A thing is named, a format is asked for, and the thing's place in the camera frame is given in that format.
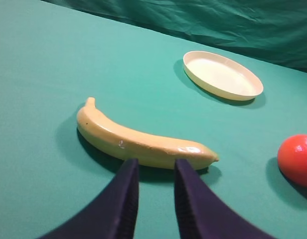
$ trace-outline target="green table surface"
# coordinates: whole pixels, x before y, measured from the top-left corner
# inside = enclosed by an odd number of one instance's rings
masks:
[[[183,55],[204,50],[254,72],[236,104],[194,85]],[[201,178],[281,239],[307,239],[307,191],[279,172],[284,139],[307,133],[307,74],[38,0],[0,0],[0,239],[38,237],[86,206],[121,161],[79,137],[87,97],[112,120],[201,142],[221,161]],[[173,172],[141,167],[136,239],[179,238]]]

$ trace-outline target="red ball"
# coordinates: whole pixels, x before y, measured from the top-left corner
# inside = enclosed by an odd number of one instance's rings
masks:
[[[293,182],[307,187],[307,135],[287,138],[279,148],[278,165]]]

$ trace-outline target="green cloth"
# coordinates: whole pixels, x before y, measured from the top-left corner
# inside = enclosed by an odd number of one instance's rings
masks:
[[[253,102],[201,91],[183,55],[204,50],[263,82]],[[121,161],[77,135],[89,96],[113,121],[201,142],[220,162],[201,178],[281,239],[307,239],[307,195],[281,175],[282,141],[307,133],[307,73],[38,0],[0,0],[0,239],[32,239],[87,205]],[[140,169],[135,239],[179,239],[172,171]]]
[[[46,0],[307,72],[307,0]]]

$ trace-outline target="oval plate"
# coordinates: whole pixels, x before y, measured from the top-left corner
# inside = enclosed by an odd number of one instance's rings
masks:
[[[188,77],[201,88],[223,98],[247,101],[263,91],[250,70],[229,58],[206,51],[190,51],[183,57]]]

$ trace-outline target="yellow banana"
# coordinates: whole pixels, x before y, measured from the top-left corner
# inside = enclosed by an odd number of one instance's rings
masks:
[[[96,108],[93,97],[79,110],[77,122],[90,144],[122,160],[137,158],[141,165],[173,169],[175,160],[184,158],[196,170],[219,161],[215,152],[200,143],[151,135],[111,121]]]

